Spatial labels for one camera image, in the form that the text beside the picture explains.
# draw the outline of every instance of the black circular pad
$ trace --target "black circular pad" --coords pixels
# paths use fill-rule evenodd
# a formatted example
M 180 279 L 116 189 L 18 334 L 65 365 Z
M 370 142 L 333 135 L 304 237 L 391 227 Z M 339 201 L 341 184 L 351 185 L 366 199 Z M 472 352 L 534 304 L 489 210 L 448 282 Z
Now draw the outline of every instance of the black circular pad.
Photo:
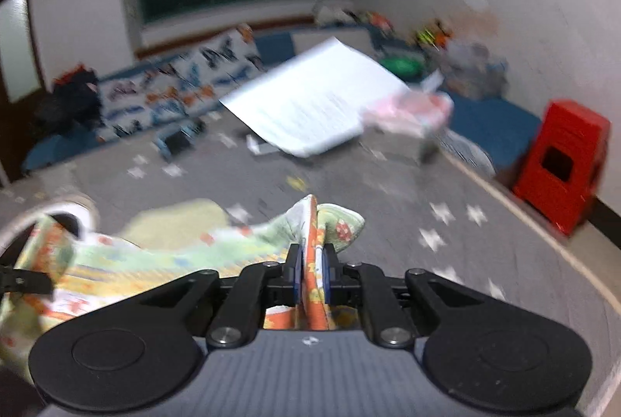
M 494 413 L 530 414 L 575 404 L 591 373 L 591 353 L 553 321 L 486 327 L 474 320 L 434 331 L 423 366 L 451 397 Z
M 73 359 L 83 367 L 107 372 L 127 368 L 144 352 L 140 337 L 121 329 L 108 329 L 80 338 L 73 346 Z
M 149 407 L 185 384 L 202 357 L 182 324 L 161 316 L 114 324 L 96 314 L 54 327 L 30 351 L 36 387 L 60 407 L 84 413 Z

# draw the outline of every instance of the wooden door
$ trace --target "wooden door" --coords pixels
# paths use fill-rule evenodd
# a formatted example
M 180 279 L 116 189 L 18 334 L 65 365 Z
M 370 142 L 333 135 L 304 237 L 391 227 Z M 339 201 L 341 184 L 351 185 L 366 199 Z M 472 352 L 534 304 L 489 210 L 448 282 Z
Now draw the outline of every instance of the wooden door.
M 10 181 L 35 144 L 32 117 L 45 95 L 28 0 L 0 0 L 0 163 Z

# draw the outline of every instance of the printed sofa cushion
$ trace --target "printed sofa cushion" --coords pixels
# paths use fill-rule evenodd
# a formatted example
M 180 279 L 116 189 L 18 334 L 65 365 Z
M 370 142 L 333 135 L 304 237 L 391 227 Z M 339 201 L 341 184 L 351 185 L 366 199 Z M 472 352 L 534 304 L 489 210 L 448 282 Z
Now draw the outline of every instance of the printed sofa cushion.
M 187 116 L 181 97 L 183 79 L 175 69 L 175 56 L 138 71 L 128 71 L 99 83 L 103 127 L 97 136 L 104 141 Z
M 179 94 L 190 116 L 209 110 L 218 98 L 263 72 L 248 25 L 239 25 L 194 47 L 173 65 L 184 79 Z

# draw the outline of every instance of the white paper sheet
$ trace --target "white paper sheet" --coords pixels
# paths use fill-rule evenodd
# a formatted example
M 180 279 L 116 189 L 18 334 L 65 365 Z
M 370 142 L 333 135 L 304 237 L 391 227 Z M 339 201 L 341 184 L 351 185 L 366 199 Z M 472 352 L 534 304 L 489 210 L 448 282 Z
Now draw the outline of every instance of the white paper sheet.
M 362 133 L 361 111 L 408 87 L 336 38 L 221 100 L 263 140 L 301 158 Z

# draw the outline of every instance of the scattered paper scrap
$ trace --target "scattered paper scrap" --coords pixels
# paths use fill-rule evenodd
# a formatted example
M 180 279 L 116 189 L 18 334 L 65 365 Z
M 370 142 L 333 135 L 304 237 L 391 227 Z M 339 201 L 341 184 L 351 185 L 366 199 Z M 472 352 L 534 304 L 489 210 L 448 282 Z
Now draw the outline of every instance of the scattered paper scrap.
M 235 142 L 231 137 L 226 136 L 224 133 L 218 133 L 218 140 L 230 149 L 237 147 L 237 142 Z
M 177 165 L 169 165 L 167 167 L 162 167 L 162 170 L 165 173 L 168 173 L 171 177 L 180 177 L 181 175 L 185 173 L 185 170 L 183 170 L 183 168 Z
M 252 218 L 252 215 L 250 215 L 248 211 L 239 203 L 235 204 L 231 208 L 227 208 L 227 212 L 233 219 L 242 224 L 247 224 L 248 220 Z
M 263 141 L 260 142 L 254 135 L 246 135 L 246 146 L 255 156 L 263 156 L 280 151 L 279 148 Z
M 438 88 L 442 86 L 443 82 L 444 76 L 442 75 L 442 72 L 440 70 L 436 70 L 433 74 L 420 82 L 420 89 L 427 93 L 436 92 Z
M 147 175 L 140 167 L 129 169 L 127 170 L 127 173 L 135 179 L 142 179 L 145 175 Z
M 148 162 L 149 160 L 145 158 L 142 154 L 138 154 L 136 157 L 134 157 L 134 163 L 136 163 L 137 165 L 147 165 Z

